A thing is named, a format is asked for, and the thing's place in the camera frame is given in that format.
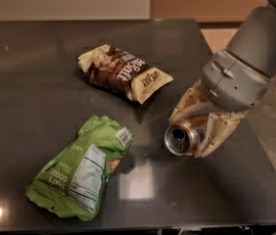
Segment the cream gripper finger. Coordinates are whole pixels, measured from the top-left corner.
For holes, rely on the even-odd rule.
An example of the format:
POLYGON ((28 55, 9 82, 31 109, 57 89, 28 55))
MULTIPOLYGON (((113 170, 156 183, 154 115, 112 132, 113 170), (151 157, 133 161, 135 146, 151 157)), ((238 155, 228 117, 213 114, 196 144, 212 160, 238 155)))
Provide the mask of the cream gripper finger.
POLYGON ((237 128, 243 116, 236 112, 210 113, 204 140, 198 145, 194 156, 203 158, 214 152, 237 128))
POLYGON ((196 115, 195 113, 211 105, 210 100, 204 95, 202 81, 197 80, 181 97, 169 117, 170 123, 188 119, 193 123, 207 123, 208 114, 196 115))

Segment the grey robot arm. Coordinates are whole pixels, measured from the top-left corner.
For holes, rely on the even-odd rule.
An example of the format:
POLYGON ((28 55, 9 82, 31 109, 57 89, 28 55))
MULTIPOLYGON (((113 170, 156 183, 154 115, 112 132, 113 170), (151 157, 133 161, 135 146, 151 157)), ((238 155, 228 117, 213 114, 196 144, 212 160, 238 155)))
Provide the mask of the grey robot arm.
POLYGON ((181 97, 164 135, 176 156, 206 157, 237 128, 276 74, 276 0, 253 9, 181 97))

